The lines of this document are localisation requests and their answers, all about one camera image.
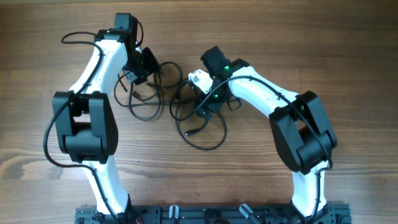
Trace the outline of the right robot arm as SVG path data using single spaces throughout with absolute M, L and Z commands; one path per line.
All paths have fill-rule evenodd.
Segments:
M 337 138 L 319 97 L 279 87 L 260 75 L 247 61 L 230 61 L 219 47 L 207 50 L 188 82 L 204 94 L 198 109 L 214 110 L 232 97 L 244 100 L 270 122 L 277 153 L 292 171 L 291 204 L 303 221 L 313 223 L 326 214 L 325 172 L 333 167 Z

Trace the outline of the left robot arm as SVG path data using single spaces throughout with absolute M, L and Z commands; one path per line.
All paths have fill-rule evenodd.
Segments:
M 80 79 L 68 90 L 52 98 L 53 118 L 44 135 L 44 153 L 50 157 L 48 139 L 56 128 L 60 150 L 70 156 L 70 168 L 81 168 L 96 197 L 91 214 L 77 223 L 141 223 L 129 194 L 118 175 L 114 153 L 118 146 L 118 127 L 109 102 L 121 72 L 131 84 L 147 81 L 159 64 L 149 48 L 141 49 L 137 33 L 141 23 L 130 13 L 117 13 L 114 26 L 94 34 L 93 55 Z

